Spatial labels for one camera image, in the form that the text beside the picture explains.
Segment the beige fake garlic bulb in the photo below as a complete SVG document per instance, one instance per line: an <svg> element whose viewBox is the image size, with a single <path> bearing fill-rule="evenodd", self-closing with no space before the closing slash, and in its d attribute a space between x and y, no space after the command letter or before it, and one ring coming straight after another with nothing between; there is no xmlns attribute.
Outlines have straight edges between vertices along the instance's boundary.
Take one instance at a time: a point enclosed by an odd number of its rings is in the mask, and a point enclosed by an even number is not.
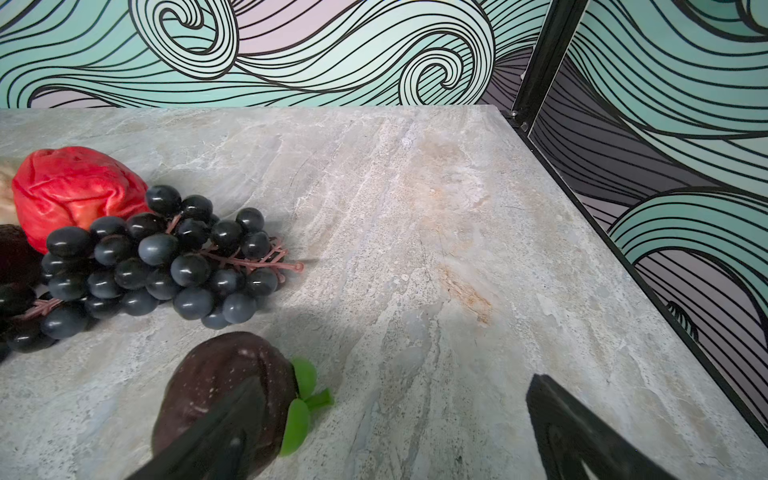
<svg viewBox="0 0 768 480"><path fill-rule="evenodd" d="M14 203L12 180L23 160L20 158L2 157L0 161L0 224L19 225L16 206Z"/></svg>

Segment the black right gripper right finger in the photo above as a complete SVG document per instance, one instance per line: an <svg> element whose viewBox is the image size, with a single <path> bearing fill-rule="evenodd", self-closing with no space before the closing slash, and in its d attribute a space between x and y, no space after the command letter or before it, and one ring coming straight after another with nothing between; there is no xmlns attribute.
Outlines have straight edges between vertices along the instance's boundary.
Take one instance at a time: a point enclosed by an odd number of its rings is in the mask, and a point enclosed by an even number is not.
<svg viewBox="0 0 768 480"><path fill-rule="evenodd" d="M526 404L547 478L674 479L552 377L532 377Z"/></svg>

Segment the red fake apple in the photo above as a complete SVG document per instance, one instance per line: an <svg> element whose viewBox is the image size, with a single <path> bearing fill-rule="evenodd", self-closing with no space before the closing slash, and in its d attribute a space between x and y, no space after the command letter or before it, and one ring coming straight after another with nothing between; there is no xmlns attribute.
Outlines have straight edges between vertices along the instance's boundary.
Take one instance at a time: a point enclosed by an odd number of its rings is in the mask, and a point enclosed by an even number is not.
<svg viewBox="0 0 768 480"><path fill-rule="evenodd" d="M105 216L127 219L149 210L148 186L138 174L107 154L80 146L31 153L11 189L28 243L42 254L56 229L87 230Z"/></svg>

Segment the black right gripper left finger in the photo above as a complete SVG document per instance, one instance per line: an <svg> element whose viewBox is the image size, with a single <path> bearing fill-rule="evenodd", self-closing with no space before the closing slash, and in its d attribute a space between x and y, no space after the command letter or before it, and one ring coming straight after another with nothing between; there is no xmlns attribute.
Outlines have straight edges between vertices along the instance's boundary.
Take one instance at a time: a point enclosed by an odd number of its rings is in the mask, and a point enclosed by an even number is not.
<svg viewBox="0 0 768 480"><path fill-rule="evenodd" d="M133 479L245 479L260 436L266 400L246 379L210 412L142 466Z"/></svg>

